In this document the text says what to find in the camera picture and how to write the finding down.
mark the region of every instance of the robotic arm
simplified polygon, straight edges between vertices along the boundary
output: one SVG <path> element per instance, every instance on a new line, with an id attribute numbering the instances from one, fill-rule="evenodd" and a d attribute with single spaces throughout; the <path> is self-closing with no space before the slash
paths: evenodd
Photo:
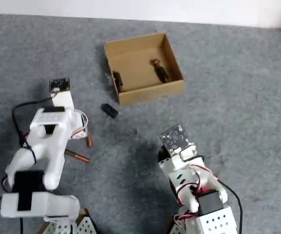
<path id="1" fill-rule="evenodd" d="M 6 168 L 11 193 L 1 199 L 3 217 L 44 217 L 76 230 L 80 204 L 71 195 L 52 194 L 60 182 L 68 140 L 87 135 L 87 116 L 74 109 L 69 79 L 52 80 L 54 107 L 38 109 L 25 144 Z M 48 159 L 46 171 L 30 170 L 40 159 Z"/>
<path id="2" fill-rule="evenodd" d="M 237 234 L 225 188 L 205 167 L 182 125 L 172 127 L 160 138 L 164 145 L 158 154 L 159 166 L 182 205 L 169 233 Z"/>

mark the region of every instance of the cardboard box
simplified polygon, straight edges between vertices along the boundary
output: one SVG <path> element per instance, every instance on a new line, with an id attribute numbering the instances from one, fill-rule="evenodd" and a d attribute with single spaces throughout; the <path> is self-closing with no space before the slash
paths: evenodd
<path id="1" fill-rule="evenodd" d="M 105 52 L 111 73 L 118 71 L 124 92 L 119 93 L 120 105 L 146 101 L 183 91 L 184 79 L 165 33 L 106 42 Z M 171 82 L 163 83 L 155 73 L 152 59 L 159 59 Z"/>

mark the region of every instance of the copper cylinder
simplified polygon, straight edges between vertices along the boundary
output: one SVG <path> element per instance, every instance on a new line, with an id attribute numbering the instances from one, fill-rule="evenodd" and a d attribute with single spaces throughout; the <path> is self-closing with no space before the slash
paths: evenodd
<path id="1" fill-rule="evenodd" d="M 80 155 L 80 154 L 78 154 L 78 153 L 76 153 L 74 151 L 68 150 L 68 149 L 65 149 L 64 154 L 65 155 L 69 155 L 71 157 L 74 157 L 76 159 L 79 159 L 79 160 L 81 160 L 83 162 L 86 162 L 86 163 L 90 162 L 90 159 L 88 157 L 85 157 L 83 155 Z"/>
<path id="2" fill-rule="evenodd" d="M 89 147 L 89 148 L 91 148 L 91 147 L 93 146 L 91 136 L 87 136 L 87 137 L 86 137 L 86 145 L 87 145 L 87 147 Z"/>

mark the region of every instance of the gray carpet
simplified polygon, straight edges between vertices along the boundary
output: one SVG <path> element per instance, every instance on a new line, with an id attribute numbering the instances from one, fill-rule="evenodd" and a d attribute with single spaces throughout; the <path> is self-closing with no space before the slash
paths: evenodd
<path id="1" fill-rule="evenodd" d="M 103 44 L 155 31 L 169 37 L 184 93 L 119 106 Z M 47 97 L 48 80 L 61 77 L 71 79 L 76 108 L 92 117 L 94 147 L 69 142 L 92 163 L 67 157 L 57 192 L 78 197 L 103 234 L 164 233 L 178 205 L 156 153 L 159 134 L 178 122 L 240 196 L 243 233 L 281 234 L 281 30 L 0 15 L 0 179 L 18 149 L 11 107 Z M 117 119 L 101 112 L 104 102 Z M 19 111 L 25 131 L 36 109 Z M 229 204 L 238 222 L 231 194 Z M 24 233 L 40 222 L 24 219 Z M 0 217 L 0 233 L 19 233 L 19 220 Z"/>

